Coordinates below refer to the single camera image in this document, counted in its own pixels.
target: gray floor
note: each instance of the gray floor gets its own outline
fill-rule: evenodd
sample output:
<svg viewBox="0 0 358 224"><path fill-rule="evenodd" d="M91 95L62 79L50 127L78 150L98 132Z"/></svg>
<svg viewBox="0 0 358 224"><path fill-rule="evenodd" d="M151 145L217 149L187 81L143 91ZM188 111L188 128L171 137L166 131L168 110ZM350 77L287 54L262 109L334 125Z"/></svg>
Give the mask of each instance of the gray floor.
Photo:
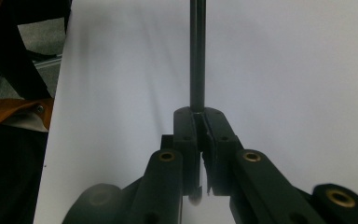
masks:
<svg viewBox="0 0 358 224"><path fill-rule="evenodd" d="M65 40L63 19L21 25L19 26L19 30L27 49L42 54L62 53ZM60 65L41 68L38 71L48 85L48 91L54 96L60 73ZM11 88L4 78L1 78L0 99L6 98L20 98L20 96Z"/></svg>

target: person's leg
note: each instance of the person's leg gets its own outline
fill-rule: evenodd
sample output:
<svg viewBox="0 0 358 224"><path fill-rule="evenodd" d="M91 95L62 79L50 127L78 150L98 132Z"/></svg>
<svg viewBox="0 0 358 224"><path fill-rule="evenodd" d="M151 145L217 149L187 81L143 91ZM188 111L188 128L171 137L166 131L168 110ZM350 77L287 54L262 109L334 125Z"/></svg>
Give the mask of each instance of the person's leg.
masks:
<svg viewBox="0 0 358 224"><path fill-rule="evenodd" d="M45 82L27 56L7 2L0 7L0 74L26 100L51 97Z"/></svg>

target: metal rod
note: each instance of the metal rod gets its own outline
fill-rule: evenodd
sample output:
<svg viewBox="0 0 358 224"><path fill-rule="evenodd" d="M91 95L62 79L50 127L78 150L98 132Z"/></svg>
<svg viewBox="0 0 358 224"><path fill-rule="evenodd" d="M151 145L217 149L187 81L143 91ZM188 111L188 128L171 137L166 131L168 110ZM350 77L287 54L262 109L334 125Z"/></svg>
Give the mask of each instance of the metal rod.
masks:
<svg viewBox="0 0 358 224"><path fill-rule="evenodd" d="M205 107L205 15L206 0L190 0L190 108Z"/></svg>

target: white table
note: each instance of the white table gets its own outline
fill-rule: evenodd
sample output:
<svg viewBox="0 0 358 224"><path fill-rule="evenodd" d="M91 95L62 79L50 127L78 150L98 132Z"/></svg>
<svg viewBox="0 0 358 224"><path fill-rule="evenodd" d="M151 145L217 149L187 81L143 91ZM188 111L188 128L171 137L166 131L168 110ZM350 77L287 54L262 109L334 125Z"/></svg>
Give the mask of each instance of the white table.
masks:
<svg viewBox="0 0 358 224"><path fill-rule="evenodd" d="M142 176L188 74L188 0L74 1L34 223ZM358 193L358 1L209 0L206 75L206 105L293 185ZM233 223L228 198L184 202L185 224Z"/></svg>

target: person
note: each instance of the person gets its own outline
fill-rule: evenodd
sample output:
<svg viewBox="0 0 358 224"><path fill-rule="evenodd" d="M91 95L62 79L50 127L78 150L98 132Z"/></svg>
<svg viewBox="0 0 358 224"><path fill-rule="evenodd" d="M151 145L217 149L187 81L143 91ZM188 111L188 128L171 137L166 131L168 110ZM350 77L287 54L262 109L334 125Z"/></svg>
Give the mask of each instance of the person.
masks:
<svg viewBox="0 0 358 224"><path fill-rule="evenodd" d="M18 24L59 18L69 11L67 0L0 0L0 76L25 100L51 98L51 95L28 58Z"/></svg>

